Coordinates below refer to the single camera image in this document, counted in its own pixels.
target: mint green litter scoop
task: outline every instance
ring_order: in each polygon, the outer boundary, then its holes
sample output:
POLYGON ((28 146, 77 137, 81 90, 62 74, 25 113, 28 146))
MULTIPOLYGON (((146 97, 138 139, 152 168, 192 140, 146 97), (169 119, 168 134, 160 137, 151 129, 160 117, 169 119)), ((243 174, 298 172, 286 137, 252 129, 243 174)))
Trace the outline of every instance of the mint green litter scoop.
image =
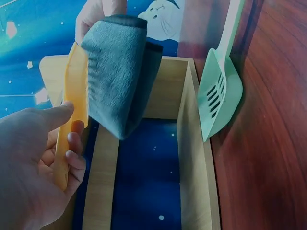
POLYGON ((211 48, 207 56, 197 94, 203 141, 230 121, 242 97, 242 82, 229 54, 243 5, 244 0, 230 1, 220 44, 216 50, 211 48))

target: yellow plastic comb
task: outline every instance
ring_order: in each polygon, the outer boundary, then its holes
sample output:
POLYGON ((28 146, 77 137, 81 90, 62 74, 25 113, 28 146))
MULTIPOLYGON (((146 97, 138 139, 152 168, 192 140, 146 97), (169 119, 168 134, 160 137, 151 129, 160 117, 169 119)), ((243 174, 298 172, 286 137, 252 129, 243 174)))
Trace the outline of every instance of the yellow plastic comb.
POLYGON ((67 136, 74 121, 83 121, 84 127, 88 124, 88 56, 76 43, 72 45, 65 70, 63 100, 74 105, 70 120, 59 128, 54 160, 54 184, 64 191, 69 170, 65 157, 69 150, 67 136))

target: reddish wood surface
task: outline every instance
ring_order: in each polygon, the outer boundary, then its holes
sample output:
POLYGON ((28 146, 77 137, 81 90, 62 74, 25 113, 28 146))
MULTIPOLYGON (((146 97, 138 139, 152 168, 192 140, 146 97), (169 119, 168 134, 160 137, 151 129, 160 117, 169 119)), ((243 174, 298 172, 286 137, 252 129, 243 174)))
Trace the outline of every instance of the reddish wood surface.
MULTIPOLYGON (((229 0, 187 0, 178 55, 201 76, 229 0)), ((211 138, 223 230, 307 229, 307 2, 246 0, 231 58, 244 95, 211 138)))

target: hand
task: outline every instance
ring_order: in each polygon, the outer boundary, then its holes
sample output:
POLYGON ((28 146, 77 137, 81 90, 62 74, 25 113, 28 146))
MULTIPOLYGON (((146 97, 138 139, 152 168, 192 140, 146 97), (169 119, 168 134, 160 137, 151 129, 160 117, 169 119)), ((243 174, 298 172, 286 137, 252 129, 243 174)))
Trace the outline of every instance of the hand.
POLYGON ((73 112, 72 103, 47 110, 25 109, 0 119, 0 225, 3 229, 40 229, 57 220, 81 184, 86 163, 80 156, 83 122, 68 135, 70 166, 63 192, 52 182, 57 128, 73 112))
POLYGON ((114 14, 126 14, 126 8, 127 0, 88 0, 76 19, 76 42, 80 45, 97 21, 114 14))

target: gray microfiber cloth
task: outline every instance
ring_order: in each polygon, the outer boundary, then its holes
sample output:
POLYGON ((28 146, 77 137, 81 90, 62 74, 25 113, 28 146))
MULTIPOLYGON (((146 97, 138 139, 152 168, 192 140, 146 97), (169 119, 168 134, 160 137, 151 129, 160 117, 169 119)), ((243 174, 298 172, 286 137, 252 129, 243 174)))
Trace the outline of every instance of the gray microfiber cloth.
POLYGON ((96 22, 81 47, 89 55, 89 115, 119 139, 140 123, 163 48, 146 42, 147 22, 114 15, 96 22))

